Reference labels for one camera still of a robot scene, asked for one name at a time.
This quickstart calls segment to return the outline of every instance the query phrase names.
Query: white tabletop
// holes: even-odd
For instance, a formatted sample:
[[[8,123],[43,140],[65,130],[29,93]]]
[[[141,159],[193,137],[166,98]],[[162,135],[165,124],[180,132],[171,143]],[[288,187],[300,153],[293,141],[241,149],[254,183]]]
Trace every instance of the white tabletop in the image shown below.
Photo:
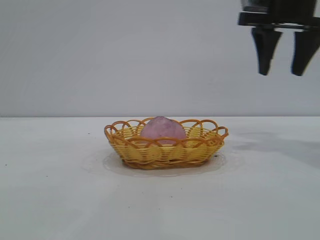
[[[0,118],[0,239],[320,239],[320,118],[210,119],[214,160],[145,171],[104,136],[128,118]]]

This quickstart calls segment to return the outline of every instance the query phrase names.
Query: white wall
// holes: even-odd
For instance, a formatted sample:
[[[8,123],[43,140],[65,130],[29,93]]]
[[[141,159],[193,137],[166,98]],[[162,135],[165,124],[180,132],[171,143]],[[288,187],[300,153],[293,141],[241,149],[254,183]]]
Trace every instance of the white wall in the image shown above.
[[[320,52],[291,75],[285,31],[258,75],[240,11],[240,0],[1,0],[0,115],[320,116]]]

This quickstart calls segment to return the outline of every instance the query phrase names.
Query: pink egg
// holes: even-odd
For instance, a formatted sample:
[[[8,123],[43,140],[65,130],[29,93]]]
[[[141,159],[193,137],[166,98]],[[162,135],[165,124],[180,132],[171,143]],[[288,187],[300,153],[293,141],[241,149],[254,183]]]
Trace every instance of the pink egg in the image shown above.
[[[164,116],[157,116],[150,120],[142,129],[140,136],[148,139],[168,137],[183,140],[187,138],[186,131],[178,122]],[[175,141],[160,140],[159,143],[174,144]]]

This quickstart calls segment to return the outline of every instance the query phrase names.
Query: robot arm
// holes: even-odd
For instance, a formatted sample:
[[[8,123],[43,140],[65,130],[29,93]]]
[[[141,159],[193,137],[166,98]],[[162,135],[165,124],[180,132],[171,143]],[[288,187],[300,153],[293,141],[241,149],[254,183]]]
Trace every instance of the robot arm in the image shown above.
[[[252,26],[259,73],[267,75],[282,32],[297,29],[291,65],[294,75],[302,76],[320,47],[320,18],[314,17],[317,0],[242,0],[238,25]]]

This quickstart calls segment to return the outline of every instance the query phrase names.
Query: wicker basket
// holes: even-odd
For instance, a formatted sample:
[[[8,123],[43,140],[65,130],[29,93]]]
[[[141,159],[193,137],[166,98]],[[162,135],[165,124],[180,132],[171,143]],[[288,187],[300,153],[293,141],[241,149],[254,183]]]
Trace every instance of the wicker basket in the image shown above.
[[[204,164],[224,145],[228,129],[212,120],[184,120],[180,123],[186,139],[162,137],[155,140],[140,137],[140,132],[153,117],[144,120],[116,121],[104,128],[110,145],[123,162],[135,169],[190,168]],[[171,140],[174,144],[160,144]]]

